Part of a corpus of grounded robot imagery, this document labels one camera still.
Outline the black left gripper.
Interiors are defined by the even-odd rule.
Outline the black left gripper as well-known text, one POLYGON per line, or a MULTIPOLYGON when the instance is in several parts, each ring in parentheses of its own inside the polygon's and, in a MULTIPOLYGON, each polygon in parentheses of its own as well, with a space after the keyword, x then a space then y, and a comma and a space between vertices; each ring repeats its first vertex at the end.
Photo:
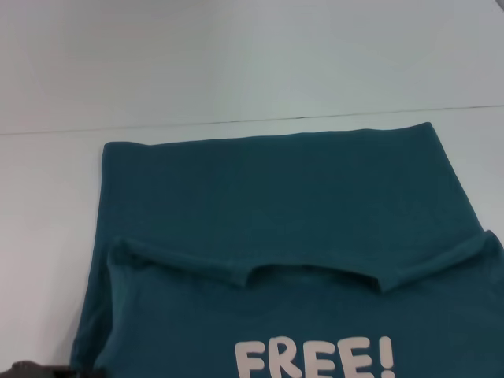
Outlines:
POLYGON ((67 365, 52 365, 50 372, 55 378, 105 378, 103 369, 78 370, 67 365))

